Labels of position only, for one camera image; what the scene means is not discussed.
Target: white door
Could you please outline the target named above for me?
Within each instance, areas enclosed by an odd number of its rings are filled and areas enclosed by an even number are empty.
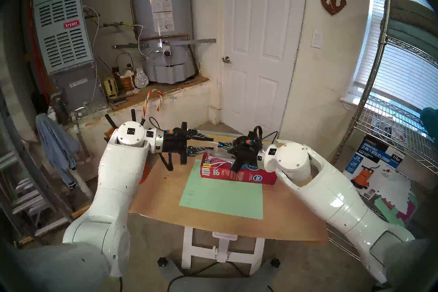
[[[222,116],[247,134],[279,130],[298,49],[305,0],[225,0]]]

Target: table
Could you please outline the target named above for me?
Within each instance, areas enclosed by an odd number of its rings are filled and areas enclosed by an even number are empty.
[[[203,132],[213,137],[215,142],[231,142],[236,136]],[[211,146],[205,141],[190,140],[188,145]],[[225,244],[232,241],[232,235],[257,238],[253,257],[244,261],[250,263],[251,272],[260,267],[261,255],[265,239],[302,241],[308,245],[322,245],[328,240],[326,224],[317,217],[286,186],[277,180],[274,185],[263,186],[263,220],[225,215],[209,211],[179,206],[181,195],[196,158],[189,157],[187,165],[179,164],[179,156],[173,155],[172,172],[167,171],[158,160],[151,168],[147,179],[139,185],[136,197],[130,207],[130,213],[138,213],[145,217],[185,226],[183,244],[183,267],[190,267],[191,255],[211,257],[223,260]],[[214,232],[220,238],[219,249],[197,250],[191,245],[193,228]],[[233,258],[232,252],[225,252],[225,260]]]

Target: green mat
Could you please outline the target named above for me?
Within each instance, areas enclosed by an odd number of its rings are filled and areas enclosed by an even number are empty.
[[[180,206],[263,220],[263,187],[201,177],[201,161],[196,159]]]

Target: striped rope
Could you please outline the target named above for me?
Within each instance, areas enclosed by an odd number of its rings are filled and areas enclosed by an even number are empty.
[[[152,89],[152,90],[150,90],[149,93],[148,93],[148,95],[146,96],[145,104],[143,105],[143,118],[144,118],[144,119],[146,118],[146,106],[148,105],[149,97],[150,97],[150,95],[151,95],[153,92],[157,92],[157,93],[158,93],[158,96],[159,96],[159,98],[160,98],[160,103],[159,103],[159,105],[158,105],[157,111],[159,111],[160,108],[161,108],[161,106],[163,105],[163,94],[162,94],[158,89]]]

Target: light switch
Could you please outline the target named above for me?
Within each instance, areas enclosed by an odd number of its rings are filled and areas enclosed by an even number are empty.
[[[313,31],[312,43],[310,44],[310,46],[314,48],[322,47],[322,32],[320,32],[318,29],[315,29]]]

